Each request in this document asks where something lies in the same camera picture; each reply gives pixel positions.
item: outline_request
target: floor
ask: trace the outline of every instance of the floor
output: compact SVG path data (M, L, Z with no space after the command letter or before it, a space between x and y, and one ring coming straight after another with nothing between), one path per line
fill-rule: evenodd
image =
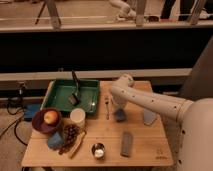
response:
M0 28L50 26L49 13L46 7L39 23L35 24L43 1L30 2L32 1L0 0ZM145 15L160 16L163 4L164 0L148 0ZM119 11L119 9L112 7L107 0L56 0L56 6L62 25L65 26L115 23ZM173 7L170 17L172 20L177 19L178 9L179 0Z
M0 135L13 121L22 116L22 112L17 115L9 115L5 108L0 109ZM167 118L162 117L168 142L173 154L174 161L177 161L179 126ZM24 142L28 142L32 131L31 122L23 121L17 127L17 135ZM0 137L0 171L21 171L21 161L25 153L26 146L21 144L14 135L14 125ZM154 167L152 171L175 171L176 163L171 167ZM55 171L111 171L115 168L53 168ZM42 171L42 168L32 168L33 171ZM123 171L145 171L144 168L122 168Z

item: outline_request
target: blue object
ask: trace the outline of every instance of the blue object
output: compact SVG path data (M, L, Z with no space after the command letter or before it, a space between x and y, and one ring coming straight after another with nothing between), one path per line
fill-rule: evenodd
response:
M115 113L114 113L115 119L117 122L122 122L126 120L126 113L123 109L118 109Z
M64 145L64 139L59 132L56 132L47 140L47 145L51 149L58 149Z
M40 110L41 104L30 104L27 105L26 112L24 113L24 120L31 121L36 112Z

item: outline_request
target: purple bowl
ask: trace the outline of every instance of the purple bowl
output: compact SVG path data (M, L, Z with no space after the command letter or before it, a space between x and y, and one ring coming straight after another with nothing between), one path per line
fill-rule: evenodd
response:
M44 121L44 114L48 111L55 111L58 114L58 121L55 124L46 124ZM43 134L55 133L61 125L62 116L61 112L55 108L44 108L38 111L32 119L32 126L35 130Z

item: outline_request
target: bowl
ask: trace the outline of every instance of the bowl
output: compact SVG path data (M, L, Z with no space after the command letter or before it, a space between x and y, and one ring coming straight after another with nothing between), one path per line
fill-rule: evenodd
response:
M105 155L105 147L102 143L95 143L92 146L92 154L96 159L102 159Z
M54 124L47 124L44 121L44 115L49 111L54 111L58 115L58 119ZM44 108L35 114L35 116L32 119L32 126L35 130L43 134L53 134L60 128L61 122L62 116L60 111L58 111L55 108Z

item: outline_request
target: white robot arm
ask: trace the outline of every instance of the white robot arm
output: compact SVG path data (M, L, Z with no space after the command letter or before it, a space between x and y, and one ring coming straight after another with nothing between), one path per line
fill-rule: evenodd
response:
M129 101L181 124L177 171L213 170L213 99L196 102L132 88L133 78L124 74L111 87L113 103L124 108Z
M127 2L124 2L123 0L109 0L109 3L113 7L120 9L119 17L135 19L136 12L131 8L131 6Z

